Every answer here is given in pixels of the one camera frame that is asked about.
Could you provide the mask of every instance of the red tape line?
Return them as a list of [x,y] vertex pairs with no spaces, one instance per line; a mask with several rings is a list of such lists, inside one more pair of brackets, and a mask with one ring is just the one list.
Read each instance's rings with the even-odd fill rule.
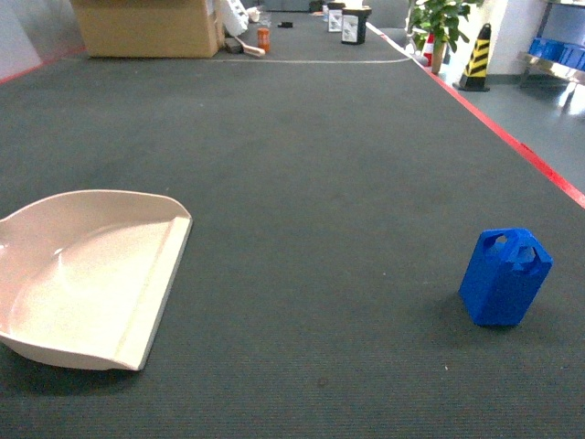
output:
[[577,204],[579,204],[582,208],[585,209],[585,195],[580,192],[576,187],[570,184],[570,182],[555,171],[550,165],[545,162],[542,158],[540,158],[534,151],[532,151],[528,146],[516,140],[510,133],[508,133],[504,128],[494,122],[492,119],[487,117],[484,113],[474,107],[471,103],[469,103],[461,94],[459,94],[456,90],[451,88],[449,85],[445,84],[440,78],[436,75],[432,74],[430,71],[425,71],[433,78],[437,83],[439,83],[447,92],[451,94],[453,98],[457,102],[459,102],[467,111],[473,114],[477,119],[479,119],[485,126],[487,126],[490,130],[492,130],[498,137],[500,137],[504,142],[509,144],[512,149],[514,149],[517,153],[523,156],[528,163],[530,163],[533,167],[538,169],[546,178],[548,178],[551,182],[557,185],[563,192],[565,192],[569,197],[571,197]]
[[35,71],[35,70],[41,69],[43,67],[50,66],[51,64],[55,64],[57,61],[59,61],[60,59],[62,59],[64,57],[68,57],[71,55],[77,55],[78,53],[81,53],[84,50],[85,50],[85,47],[73,48],[72,50],[68,50],[67,52],[65,52],[65,53],[63,53],[55,58],[49,59],[47,61],[43,61],[35,67],[31,67],[30,69],[19,71],[18,73],[15,73],[14,75],[0,78],[0,85],[5,84],[11,80],[15,80],[16,78],[20,78],[21,76],[25,76],[28,73],[30,73],[31,71]]

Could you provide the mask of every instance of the dustpan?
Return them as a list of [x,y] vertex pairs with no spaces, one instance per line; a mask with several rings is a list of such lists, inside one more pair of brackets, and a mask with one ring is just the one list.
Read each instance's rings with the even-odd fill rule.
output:
[[118,190],[0,220],[0,341],[53,366],[142,369],[191,222],[171,198]]

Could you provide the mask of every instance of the white tape line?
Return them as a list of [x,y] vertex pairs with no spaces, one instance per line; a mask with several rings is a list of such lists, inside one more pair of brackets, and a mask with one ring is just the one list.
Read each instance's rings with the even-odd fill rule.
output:
[[405,55],[405,56],[409,57],[409,59],[412,59],[414,62],[416,62],[418,65],[421,66],[421,64],[411,54],[409,54],[409,52],[407,52],[404,48],[402,48],[401,46],[399,46],[398,44],[396,44],[395,41],[393,41],[388,35],[386,35],[380,29],[378,29],[377,27],[375,27],[371,23],[366,23],[366,26],[367,26],[367,28],[369,30],[371,30],[372,32],[374,32],[379,37],[381,37],[384,41],[386,41],[388,44],[390,44],[390,46],[392,46],[393,48],[395,48],[402,55]]
[[365,61],[332,61],[320,59],[200,59],[207,62],[265,62],[269,64],[396,64],[398,62],[410,61],[411,58],[401,59],[380,59]]

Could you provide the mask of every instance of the plant pot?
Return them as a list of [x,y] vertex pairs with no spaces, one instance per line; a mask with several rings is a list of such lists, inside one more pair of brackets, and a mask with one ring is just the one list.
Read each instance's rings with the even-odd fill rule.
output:
[[432,46],[431,73],[435,75],[441,70],[442,59],[445,56],[445,42],[435,41]]

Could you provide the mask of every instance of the potted plant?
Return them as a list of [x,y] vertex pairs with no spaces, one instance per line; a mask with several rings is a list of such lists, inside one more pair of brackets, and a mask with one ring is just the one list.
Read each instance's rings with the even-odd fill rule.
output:
[[471,5],[481,5],[484,0],[416,0],[410,15],[409,28],[414,30],[415,41],[424,44],[426,34],[434,35],[431,71],[438,73],[444,56],[445,45],[457,51],[457,41],[469,43],[469,38],[459,30],[460,17],[468,19]]

